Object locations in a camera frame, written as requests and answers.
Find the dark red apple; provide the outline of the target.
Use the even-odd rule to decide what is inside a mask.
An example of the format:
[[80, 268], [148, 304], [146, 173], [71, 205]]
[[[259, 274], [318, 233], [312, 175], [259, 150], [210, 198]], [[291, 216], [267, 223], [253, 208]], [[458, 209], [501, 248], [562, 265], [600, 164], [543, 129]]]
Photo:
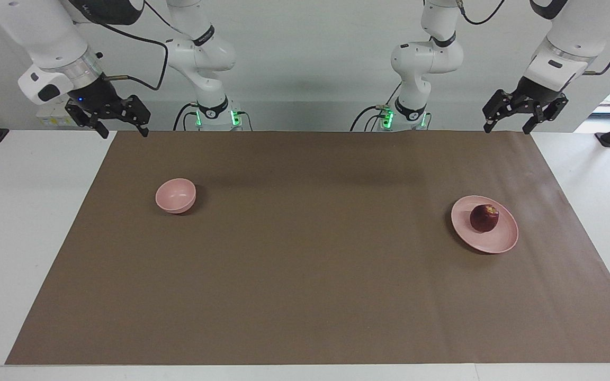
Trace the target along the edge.
[[498, 225], [499, 211], [492, 204], [477, 205], [470, 212], [469, 221], [475, 231], [490, 232]]

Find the pink bowl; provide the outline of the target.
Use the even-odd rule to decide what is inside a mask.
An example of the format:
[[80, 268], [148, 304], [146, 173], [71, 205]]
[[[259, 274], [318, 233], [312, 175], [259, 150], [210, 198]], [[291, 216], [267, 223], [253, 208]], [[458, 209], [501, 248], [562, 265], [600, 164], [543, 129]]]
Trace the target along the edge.
[[163, 183], [155, 193], [157, 206], [169, 214], [184, 214], [196, 202], [194, 183], [185, 178], [176, 178]]

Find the pink plate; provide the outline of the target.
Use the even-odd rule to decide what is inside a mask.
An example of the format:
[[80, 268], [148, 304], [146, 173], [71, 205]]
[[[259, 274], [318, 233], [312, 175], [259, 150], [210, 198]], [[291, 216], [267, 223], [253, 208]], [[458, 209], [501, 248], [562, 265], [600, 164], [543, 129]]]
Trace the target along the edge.
[[[499, 212], [498, 224], [489, 232], [479, 232], [470, 223], [470, 214], [479, 205], [492, 205]], [[468, 195], [453, 203], [451, 224], [464, 243], [486, 254], [510, 251], [519, 237], [519, 227], [511, 212], [496, 200], [479, 195]]]

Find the small white box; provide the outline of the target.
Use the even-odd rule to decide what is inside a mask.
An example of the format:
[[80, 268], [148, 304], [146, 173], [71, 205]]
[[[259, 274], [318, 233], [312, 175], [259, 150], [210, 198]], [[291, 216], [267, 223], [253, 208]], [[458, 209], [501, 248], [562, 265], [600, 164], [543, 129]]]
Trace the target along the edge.
[[68, 115], [65, 102], [41, 105], [37, 108], [36, 118], [43, 127], [77, 128], [77, 123]]

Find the brown table mat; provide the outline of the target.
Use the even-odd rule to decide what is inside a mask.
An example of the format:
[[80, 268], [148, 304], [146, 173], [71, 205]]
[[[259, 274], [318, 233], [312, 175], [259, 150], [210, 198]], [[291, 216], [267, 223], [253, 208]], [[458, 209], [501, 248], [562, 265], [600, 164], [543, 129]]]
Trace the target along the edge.
[[[456, 234], [468, 195], [510, 251]], [[530, 135], [118, 132], [6, 360], [421, 362], [610, 362], [610, 273]]]

